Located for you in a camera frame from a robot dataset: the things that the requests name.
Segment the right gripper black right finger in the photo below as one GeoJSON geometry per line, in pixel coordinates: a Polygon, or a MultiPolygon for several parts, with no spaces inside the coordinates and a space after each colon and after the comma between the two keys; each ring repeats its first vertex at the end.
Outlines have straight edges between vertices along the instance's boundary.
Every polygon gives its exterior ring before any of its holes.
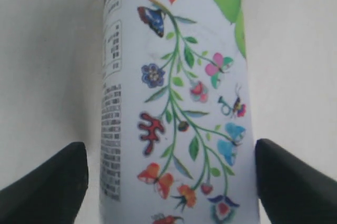
{"type": "Polygon", "coordinates": [[[255,145],[257,194],[271,223],[336,223],[336,181],[269,139],[255,145]]]}

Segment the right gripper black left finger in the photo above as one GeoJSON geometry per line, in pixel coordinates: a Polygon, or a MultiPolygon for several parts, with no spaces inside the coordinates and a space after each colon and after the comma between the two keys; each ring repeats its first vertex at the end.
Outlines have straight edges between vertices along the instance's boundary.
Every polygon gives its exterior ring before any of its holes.
{"type": "Polygon", "coordinates": [[[86,147],[72,142],[1,190],[1,223],[74,223],[87,190],[86,147]]]}

